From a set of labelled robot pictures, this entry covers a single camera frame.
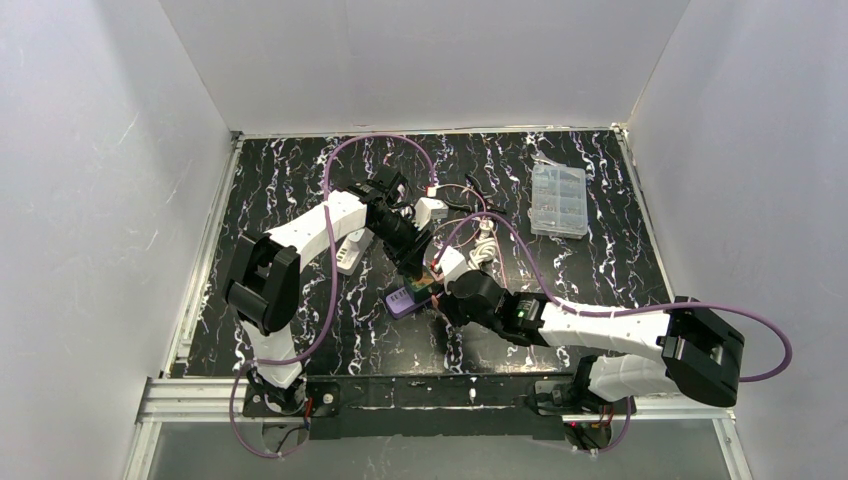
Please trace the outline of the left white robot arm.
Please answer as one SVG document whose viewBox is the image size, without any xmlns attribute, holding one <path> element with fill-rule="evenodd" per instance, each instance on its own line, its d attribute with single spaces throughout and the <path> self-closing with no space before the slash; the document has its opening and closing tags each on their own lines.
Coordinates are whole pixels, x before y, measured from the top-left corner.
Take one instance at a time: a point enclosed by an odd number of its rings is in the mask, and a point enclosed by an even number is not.
<svg viewBox="0 0 848 480">
<path fill-rule="evenodd" d="M 360 230 L 383 244 L 387 258 L 408 284 L 428 283 L 424 254 L 429 225 L 447 212 L 435 198 L 403 200 L 405 178 L 381 171 L 365 182 L 334 190 L 318 206 L 259 235 L 239 236 L 222 295 L 249 338 L 254 364 L 248 373 L 255 395 L 284 413 L 305 400 L 303 356 L 290 323 L 301 305 L 303 269 L 336 243 Z"/>
</svg>

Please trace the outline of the white tiger power strip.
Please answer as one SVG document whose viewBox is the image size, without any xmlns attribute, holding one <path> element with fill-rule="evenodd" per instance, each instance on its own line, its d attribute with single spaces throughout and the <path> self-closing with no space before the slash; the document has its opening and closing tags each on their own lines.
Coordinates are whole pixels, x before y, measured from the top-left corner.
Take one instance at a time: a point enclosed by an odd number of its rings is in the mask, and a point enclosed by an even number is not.
<svg viewBox="0 0 848 480">
<path fill-rule="evenodd" d="M 368 228 L 358 229 L 347 235 L 337 250 L 337 270 L 340 274 L 353 274 L 373 241 L 373 232 Z"/>
</svg>

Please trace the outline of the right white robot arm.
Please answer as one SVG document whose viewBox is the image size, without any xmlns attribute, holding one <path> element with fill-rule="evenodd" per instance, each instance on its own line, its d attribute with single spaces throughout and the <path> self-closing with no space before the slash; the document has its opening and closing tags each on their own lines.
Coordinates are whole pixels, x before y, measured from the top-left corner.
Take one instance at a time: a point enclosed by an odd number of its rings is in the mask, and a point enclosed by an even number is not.
<svg viewBox="0 0 848 480">
<path fill-rule="evenodd" d="M 737 403 L 745 339 L 707 308 L 684 304 L 633 314 L 558 304 L 542 293 L 510 292 L 471 270 L 447 282 L 438 309 L 453 326 L 476 323 L 515 345 L 599 350 L 580 361 L 568 399 L 612 404 L 679 393 L 713 407 Z"/>
</svg>

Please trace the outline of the green power adapter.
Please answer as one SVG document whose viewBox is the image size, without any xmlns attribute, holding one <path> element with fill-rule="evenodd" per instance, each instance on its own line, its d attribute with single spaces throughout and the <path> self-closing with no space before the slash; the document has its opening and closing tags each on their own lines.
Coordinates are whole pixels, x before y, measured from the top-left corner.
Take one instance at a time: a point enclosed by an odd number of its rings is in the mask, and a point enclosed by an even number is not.
<svg viewBox="0 0 848 480">
<path fill-rule="evenodd" d="M 426 272 L 418 279 L 404 276 L 403 280 L 405 291 L 410 295 L 414 303 L 428 300 L 438 292 L 440 287 L 436 280 Z"/>
</svg>

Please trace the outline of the purple power strip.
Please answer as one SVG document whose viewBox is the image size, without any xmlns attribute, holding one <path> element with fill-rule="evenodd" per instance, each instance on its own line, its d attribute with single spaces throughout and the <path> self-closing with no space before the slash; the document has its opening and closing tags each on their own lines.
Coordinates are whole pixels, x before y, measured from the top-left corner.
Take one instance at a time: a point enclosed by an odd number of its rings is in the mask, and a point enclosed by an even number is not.
<svg viewBox="0 0 848 480">
<path fill-rule="evenodd" d="M 405 288 L 398 288 L 384 296 L 387 311 L 394 319 L 401 319 L 427 307 L 431 303 L 430 296 L 416 300 Z"/>
</svg>

